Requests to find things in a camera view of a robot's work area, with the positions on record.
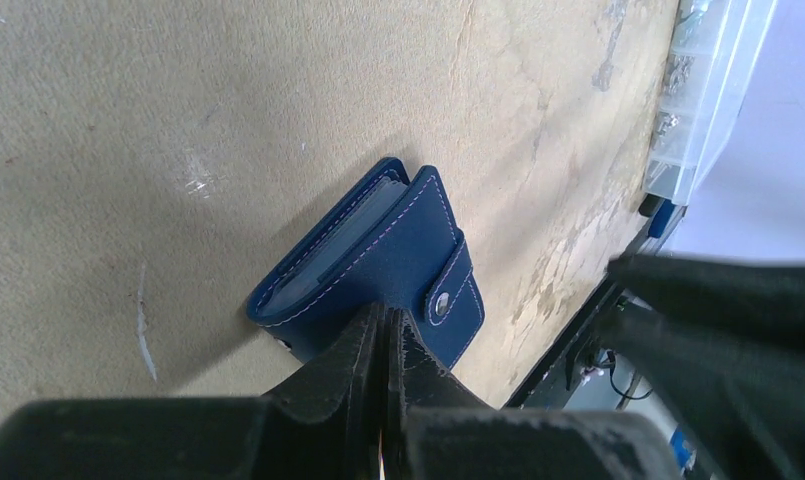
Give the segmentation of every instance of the table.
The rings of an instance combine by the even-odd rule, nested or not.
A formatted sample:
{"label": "table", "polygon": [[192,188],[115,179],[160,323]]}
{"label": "table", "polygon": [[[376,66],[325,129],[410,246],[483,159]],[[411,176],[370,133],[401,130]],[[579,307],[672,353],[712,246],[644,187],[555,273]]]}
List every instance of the table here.
{"label": "table", "polygon": [[0,420],[280,381],[241,303],[384,155],[440,169],[501,404],[640,226],[676,3],[0,6]]}

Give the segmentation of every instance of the clear plastic container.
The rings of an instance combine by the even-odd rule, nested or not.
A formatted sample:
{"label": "clear plastic container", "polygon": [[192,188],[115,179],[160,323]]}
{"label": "clear plastic container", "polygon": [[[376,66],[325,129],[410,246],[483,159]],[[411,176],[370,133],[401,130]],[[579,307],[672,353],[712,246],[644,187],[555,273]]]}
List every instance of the clear plastic container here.
{"label": "clear plastic container", "polygon": [[687,205],[726,147],[777,0],[683,0],[644,190]]}

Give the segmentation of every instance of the metal snap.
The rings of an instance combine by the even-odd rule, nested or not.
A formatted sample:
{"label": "metal snap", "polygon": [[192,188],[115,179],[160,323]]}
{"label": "metal snap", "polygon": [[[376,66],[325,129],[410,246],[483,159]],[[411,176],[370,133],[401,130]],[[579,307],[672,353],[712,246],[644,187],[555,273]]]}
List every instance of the metal snap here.
{"label": "metal snap", "polygon": [[449,310],[449,293],[443,292],[437,296],[437,303],[434,304],[434,313],[439,316],[446,315]]}
{"label": "metal snap", "polygon": [[276,342],[278,342],[278,344],[279,344],[279,345],[281,345],[282,347],[284,347],[284,349],[285,349],[285,350],[287,350],[288,352],[289,352],[290,350],[292,350],[292,347],[290,346],[290,344],[289,344],[289,343],[287,343],[287,342],[285,342],[284,340],[282,340],[282,339],[280,339],[280,338],[276,338],[276,339],[275,339],[275,341],[276,341]]}

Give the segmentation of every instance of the worn table surface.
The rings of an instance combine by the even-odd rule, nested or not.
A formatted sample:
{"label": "worn table surface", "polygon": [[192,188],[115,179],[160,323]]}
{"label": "worn table surface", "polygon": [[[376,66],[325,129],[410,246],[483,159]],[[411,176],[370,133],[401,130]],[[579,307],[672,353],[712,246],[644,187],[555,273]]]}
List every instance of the worn table surface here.
{"label": "worn table surface", "polygon": [[676,3],[0,2],[0,419],[273,386],[241,304],[384,155],[440,169],[501,404],[637,231]]}

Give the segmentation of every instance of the leather wallet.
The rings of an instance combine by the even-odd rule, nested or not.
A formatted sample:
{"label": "leather wallet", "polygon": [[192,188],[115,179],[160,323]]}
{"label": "leather wallet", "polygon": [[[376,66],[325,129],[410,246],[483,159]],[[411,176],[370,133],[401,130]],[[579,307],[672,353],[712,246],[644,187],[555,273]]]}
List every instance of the leather wallet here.
{"label": "leather wallet", "polygon": [[375,301],[409,310],[449,368],[484,322],[464,232],[435,167],[409,180],[399,159],[382,159],[261,281],[246,310],[307,362]]}

